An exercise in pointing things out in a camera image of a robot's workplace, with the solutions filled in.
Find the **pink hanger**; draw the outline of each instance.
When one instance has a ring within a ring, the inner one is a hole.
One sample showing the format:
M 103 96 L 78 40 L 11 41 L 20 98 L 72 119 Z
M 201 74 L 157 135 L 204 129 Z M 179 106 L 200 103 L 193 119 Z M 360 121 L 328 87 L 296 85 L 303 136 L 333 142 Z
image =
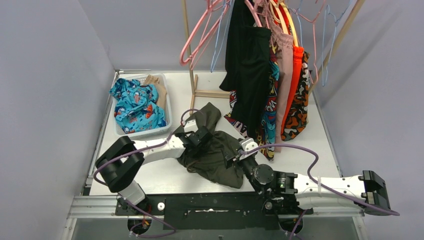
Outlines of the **pink hanger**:
M 193 31 L 191 32 L 190 36 L 188 37 L 187 41 L 185 42 L 184 47 L 182 48 L 181 53 L 179 54 L 179 64 L 181 64 L 182 66 L 185 66 L 187 63 L 190 62 L 191 60 L 191 64 L 190 64 L 190 70 L 193 70 L 197 64 L 197 62 L 199 61 L 200 57 L 203 55 L 203 53 L 205 52 L 206 47 L 208 46 L 209 42 L 211 41 L 211 37 L 212 35 L 215 34 L 215 32 L 218 29 L 218 25 L 220 24 L 220 19 L 218 19 L 215 24 L 212 25 L 212 27 L 210 28 L 209 32 L 206 33 L 206 28 L 209 25 L 209 21 L 211 20 L 211 16 L 212 16 L 212 12 L 222 8 L 223 6 L 219 6 L 217 7 L 218 4 L 222 3 L 222 1 L 226 1 L 226 3 L 229 3 L 232 0 L 215 0 L 211 3 L 210 0 L 206 0 L 206 11 L 203 13 L 203 15 L 200 17 L 199 21 L 197 22 L 196 26 L 194 26 Z M 250 12 L 253 15 L 253 18 L 257 24 L 258 27 L 262 27 L 261 25 L 261 21 L 259 20 L 258 15 L 256 14 L 256 8 L 257 8 L 257 4 L 255 3 L 255 8 L 252 6 L 252 4 L 248 1 L 248 0 L 244 0 L 244 3 L 247 5 L 247 7 L 249 8 Z M 229 8 L 229 4 L 225 4 L 224 6 L 224 15 L 226 14 L 227 10 Z M 186 59 L 184 59 L 184 55 L 187 52 L 187 48 L 189 47 L 190 43 L 192 42 L 194 36 L 196 35 L 196 33 L 198 32 L 200 26 L 202 25 L 202 23 L 204 22 L 204 20 L 207 17 L 207 22 L 206 22 L 206 26 L 204 27 L 203 33 L 201 35 L 200 38 L 200 42 L 198 44 L 198 46 L 193 50 L 193 52 L 191 53 L 190 56 L 188 56 Z M 197 54 L 199 53 L 200 48 L 206 43 L 206 45 L 204 46 L 203 50 L 201 51 L 200 55 L 196 58 Z
M 313 53 L 314 53 L 314 60 L 313 60 L 313 67 L 315 68 L 315 74 L 316 74 L 316 81 L 314 82 L 314 80 L 312 79 L 312 77 L 310 78 L 310 81 L 312 82 L 312 84 L 316 84 L 318 81 L 318 68 L 317 68 L 317 41 L 315 40 L 315 23 L 317 22 L 317 18 L 318 16 L 321 14 L 321 11 L 324 8 L 324 5 L 326 4 L 326 0 L 322 1 L 322 6 L 319 9 L 318 14 L 315 16 L 315 18 L 311 21 L 309 19 L 307 19 L 306 17 L 304 17 L 302 14 L 298 13 L 295 9 L 290 8 L 290 10 L 292 10 L 296 15 L 301 16 L 303 19 L 305 19 L 306 21 L 312 23 L 312 30 L 313 30 Z

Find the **blue printed clothing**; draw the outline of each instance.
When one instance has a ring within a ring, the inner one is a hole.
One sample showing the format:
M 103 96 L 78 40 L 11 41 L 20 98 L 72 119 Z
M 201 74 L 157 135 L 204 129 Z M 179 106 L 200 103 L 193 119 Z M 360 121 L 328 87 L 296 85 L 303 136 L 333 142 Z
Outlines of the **blue printed clothing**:
M 153 84 L 119 78 L 109 93 L 116 99 L 114 116 L 126 134 L 165 127 L 165 111 L 158 107 L 158 91 Z

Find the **white table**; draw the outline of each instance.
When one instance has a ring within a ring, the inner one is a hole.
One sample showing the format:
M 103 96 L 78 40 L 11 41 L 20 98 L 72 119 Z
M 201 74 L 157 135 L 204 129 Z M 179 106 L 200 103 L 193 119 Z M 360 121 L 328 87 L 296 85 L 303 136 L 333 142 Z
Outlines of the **white table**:
M 225 72 L 197 72 L 199 80 L 198 89 L 218 90 L 218 86 L 225 76 Z M 131 78 L 139 74 L 121 74 L 121 78 Z M 171 110 L 173 124 L 171 131 L 178 127 L 181 114 L 190 107 L 192 97 L 190 77 L 188 72 L 165 73 L 168 94 L 171 99 Z M 195 108 L 200 109 L 206 103 L 211 102 L 216 106 L 222 115 L 230 110 L 229 100 L 224 98 L 197 97 Z M 313 176 L 321 177 L 339 177 L 338 168 L 333 157 L 327 135 L 321 121 L 317 106 L 313 97 L 309 99 L 308 106 L 309 122 L 302 133 L 290 144 L 309 148 L 319 155 L 319 161 L 312 169 Z M 115 134 L 115 119 L 113 111 L 110 111 L 107 125 L 104 131 L 103 141 L 100 146 L 99 156 L 101 156 L 118 138 Z M 235 138 L 241 138 L 241 135 L 233 128 L 226 119 L 221 117 L 216 130 L 229 133 Z M 151 140 L 165 138 L 169 133 L 153 137 L 143 138 Z M 261 154 L 256 155 L 258 164 L 268 164 L 276 171 L 299 173 L 306 175 L 309 165 L 314 157 L 301 150 L 292 148 L 283 148 L 281 153 L 276 153 L 274 162 L 268 160 Z M 188 173 L 186 168 L 178 163 L 174 158 L 162 159 L 153 162 L 145 162 L 138 171 L 135 180 L 140 184 L 146 194 L 182 194 L 182 193 L 219 193 L 219 192 L 250 192 L 253 191 L 246 177 L 244 177 L 243 186 L 240 189 L 219 185 L 201 177 L 196 173 Z M 90 195 L 114 195 L 104 185 L 93 181 Z

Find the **red garment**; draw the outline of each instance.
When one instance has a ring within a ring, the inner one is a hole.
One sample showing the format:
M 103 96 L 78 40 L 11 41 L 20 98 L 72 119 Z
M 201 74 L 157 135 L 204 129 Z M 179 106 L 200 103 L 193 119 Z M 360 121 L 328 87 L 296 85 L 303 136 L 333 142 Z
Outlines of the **red garment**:
M 290 107 L 292 106 L 293 98 L 295 97 L 298 88 L 299 78 L 301 77 L 302 70 L 302 57 L 304 55 L 304 48 L 301 46 L 293 46 L 293 75 L 291 76 L 290 92 L 288 93 L 287 105 L 285 107 L 284 117 L 281 123 L 280 137 L 284 131 L 287 115 L 289 114 Z

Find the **laundry basket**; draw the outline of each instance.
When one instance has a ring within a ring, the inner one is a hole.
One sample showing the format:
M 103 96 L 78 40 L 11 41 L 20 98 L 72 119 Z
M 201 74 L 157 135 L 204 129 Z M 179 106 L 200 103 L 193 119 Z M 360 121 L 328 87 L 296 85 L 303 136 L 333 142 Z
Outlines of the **laundry basket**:
M 166 106 L 165 106 L 165 117 L 166 117 L 166 126 L 163 127 L 158 127 L 158 128 L 154 128 L 154 129 L 149 129 L 149 130 L 145 130 L 145 131 L 139 131 L 139 132 L 133 132 L 133 133 L 125 133 L 121 127 L 118 125 L 118 123 L 116 122 L 116 119 L 113 118 L 114 120 L 114 130 L 115 130 L 115 134 L 118 135 L 119 137 L 122 136 L 128 136 L 128 137 L 146 137 L 146 136 L 152 136 L 152 135 L 159 135 L 159 134 L 163 134 L 166 133 L 171 125 L 172 125 L 172 112 L 171 112 L 171 101 L 170 101 L 170 95 L 169 95 L 169 91 L 168 91 L 168 87 L 167 87 L 167 80 L 165 75 L 161 74 L 161 73 L 155 73 L 155 74 L 150 74 L 154 77 L 159 78 L 159 84 L 161 84 L 162 86 L 165 87 L 166 89 Z M 144 83 L 144 81 L 146 80 L 148 74 L 142 74 L 142 75 L 136 75 L 136 76 L 132 76 L 128 79 L 136 79 L 138 81 L 141 82 L 141 84 Z M 117 100 L 113 97 L 112 100 L 112 108 L 111 111 L 113 112 L 115 109 L 115 106 L 117 105 Z

